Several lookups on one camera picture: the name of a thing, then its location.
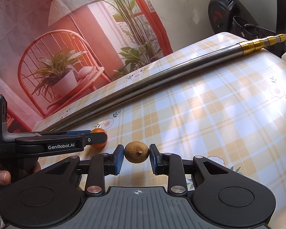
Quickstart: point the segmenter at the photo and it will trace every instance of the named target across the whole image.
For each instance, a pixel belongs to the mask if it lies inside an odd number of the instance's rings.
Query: longan fruit
[[[104,129],[102,129],[102,128],[96,128],[96,129],[93,129],[91,131],[91,133],[94,133],[94,132],[104,132],[104,133],[106,133],[106,131]],[[93,147],[93,148],[102,148],[102,147],[104,147],[106,145],[107,141],[108,141],[108,134],[106,133],[106,135],[107,135],[107,140],[105,141],[105,143],[94,144],[94,145],[90,145],[90,146]]]
[[[149,148],[142,142],[133,141],[126,145],[124,156],[130,163],[143,163],[149,156]]]

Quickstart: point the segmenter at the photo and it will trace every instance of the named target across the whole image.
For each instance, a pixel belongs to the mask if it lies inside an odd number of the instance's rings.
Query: plaid tablecloth
[[[220,33],[190,45],[38,122],[34,131],[139,79],[240,41]],[[108,143],[99,151],[87,146],[79,153],[81,159],[112,153],[118,144],[126,146],[134,140],[156,144],[160,152],[176,153],[183,159],[209,157],[270,188],[277,204],[269,226],[286,229],[286,63],[266,50],[191,75],[69,130],[96,127],[107,131]],[[44,168],[67,156],[39,161]],[[193,189],[187,178],[188,188]],[[107,187],[167,186],[166,176],[153,175],[149,160],[131,164],[124,159],[120,175],[105,180]]]

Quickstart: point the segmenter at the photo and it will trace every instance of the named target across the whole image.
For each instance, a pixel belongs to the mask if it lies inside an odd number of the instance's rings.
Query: textured rubber grip
[[[186,198],[170,196],[163,187],[111,187],[105,196],[88,198],[73,218],[51,228],[224,229],[203,220]]]

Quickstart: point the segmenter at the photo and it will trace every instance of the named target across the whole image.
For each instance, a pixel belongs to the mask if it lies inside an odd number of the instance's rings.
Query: gold pole segment
[[[276,36],[268,36],[262,39],[247,40],[238,43],[243,50],[243,55],[248,55],[258,51],[264,47],[275,45],[276,43],[286,41],[286,33],[278,34]]]

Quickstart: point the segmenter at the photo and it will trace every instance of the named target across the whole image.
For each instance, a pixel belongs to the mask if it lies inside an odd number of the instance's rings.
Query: small orange
[[[94,132],[104,132],[104,133],[106,133],[106,131],[105,131],[104,129],[102,129],[102,128],[96,128],[96,129],[93,129],[93,130],[91,131],[91,133],[94,133]],[[90,146],[93,147],[93,148],[102,148],[102,147],[104,147],[104,146],[106,145],[107,140],[106,140],[105,143],[95,144],[95,145],[90,145]]]

